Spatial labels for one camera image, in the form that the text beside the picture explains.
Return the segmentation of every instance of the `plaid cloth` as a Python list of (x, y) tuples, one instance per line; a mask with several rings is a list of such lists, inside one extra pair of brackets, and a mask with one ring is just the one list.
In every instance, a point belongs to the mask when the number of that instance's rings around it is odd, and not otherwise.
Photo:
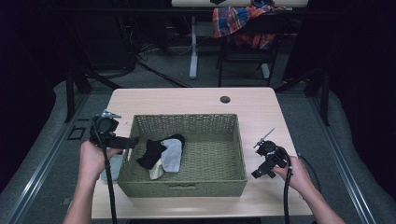
[[(214, 37), (230, 35), (241, 29), (248, 20), (254, 19), (263, 13), (274, 10), (274, 1), (267, 0), (257, 3), (250, 1), (248, 7), (216, 7), (213, 10), (213, 25), (215, 28)], [(271, 41), (276, 34), (268, 35), (235, 35), (234, 42), (236, 46), (250, 45), (253, 49), (268, 49)]]

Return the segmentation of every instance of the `wooden table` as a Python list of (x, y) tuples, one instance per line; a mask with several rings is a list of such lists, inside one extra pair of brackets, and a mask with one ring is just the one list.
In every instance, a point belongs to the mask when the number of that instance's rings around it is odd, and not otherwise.
[[(221, 96), (231, 102), (224, 104)], [(253, 147), (271, 129), (266, 140), (296, 155), (274, 91), (270, 88), (120, 89), (114, 91), (109, 111), (121, 114), (117, 136), (128, 137), (134, 115), (237, 114), (247, 170), (241, 197), (128, 198), (114, 184), (118, 218), (195, 218), (283, 216), (284, 181), (268, 175), (255, 179), (251, 173), (264, 157)], [(312, 215), (297, 191), (289, 191), (291, 216)], [(108, 189), (99, 179), (93, 195), (92, 218), (111, 218)]]

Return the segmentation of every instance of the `green wicker basket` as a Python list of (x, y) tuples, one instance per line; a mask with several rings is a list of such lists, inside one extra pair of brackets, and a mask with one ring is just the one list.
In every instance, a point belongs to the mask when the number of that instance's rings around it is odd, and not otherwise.
[[(136, 159), (145, 153), (148, 139), (176, 133), (186, 139), (180, 171), (151, 180)], [(131, 137), (139, 144), (125, 153), (117, 180), (128, 197), (241, 196), (247, 175), (236, 115), (136, 115)]]

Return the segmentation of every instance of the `metal bar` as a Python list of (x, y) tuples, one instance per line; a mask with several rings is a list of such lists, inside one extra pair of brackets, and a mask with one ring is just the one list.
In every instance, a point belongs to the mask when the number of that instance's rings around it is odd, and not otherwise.
[(198, 70), (198, 49), (197, 49), (197, 33), (196, 33), (195, 17), (191, 17), (191, 63), (190, 63), (190, 79), (197, 78)]
[[(88, 95), (82, 94), (81, 97), (78, 99), (76, 104), (76, 115), (82, 110), (82, 106), (87, 103), (88, 98)], [(70, 132), (73, 129), (73, 124), (76, 119), (77, 116), (74, 116), (73, 118), (71, 118), (71, 122), (66, 123), (62, 127), (60, 133), (58, 134), (58, 137), (55, 139), (54, 145), (52, 146), (51, 150), (49, 150), (47, 155), (38, 164), (37, 168), (35, 169), (35, 173), (32, 175), (31, 179), (23, 190), (21, 197), (15, 203), (15, 206), (12, 209), (6, 223), (22, 223), (23, 218), (29, 210), (30, 205), (32, 204), (35, 196), (43, 185), (47, 175), (49, 174), (53, 163), (55, 163), (61, 145), (64, 139), (67, 137), (66, 133)]]
[[(154, 16), (154, 15), (184, 15), (184, 16), (199, 16), (212, 15), (213, 7), (166, 7), (166, 8), (67, 8), (67, 7), (53, 7), (42, 8), (44, 11), (55, 14), (78, 14), (78, 15), (118, 15), (118, 16)], [(345, 12), (328, 12), (328, 11), (305, 11), (305, 10), (279, 10), (272, 13), (265, 13), (268, 15), (284, 15), (291, 18), (317, 18), (317, 19), (340, 19), (348, 14)]]

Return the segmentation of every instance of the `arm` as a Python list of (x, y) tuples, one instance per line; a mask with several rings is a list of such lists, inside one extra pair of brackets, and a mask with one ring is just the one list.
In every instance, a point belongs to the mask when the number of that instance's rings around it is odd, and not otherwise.
[[(303, 163), (297, 157), (290, 157), (293, 167), (290, 180), (290, 186), (296, 189), (305, 199), (317, 223), (345, 223), (332, 208), (326, 203), (323, 196), (312, 184), (308, 172), (305, 170)], [(274, 167), (274, 173), (286, 178), (286, 168)]]
[[(107, 151), (110, 160), (121, 149), (111, 148)], [(102, 150), (87, 141), (81, 145), (78, 182), (73, 202), (64, 218), (64, 223), (91, 223), (92, 197), (96, 180), (105, 169), (105, 157)]]

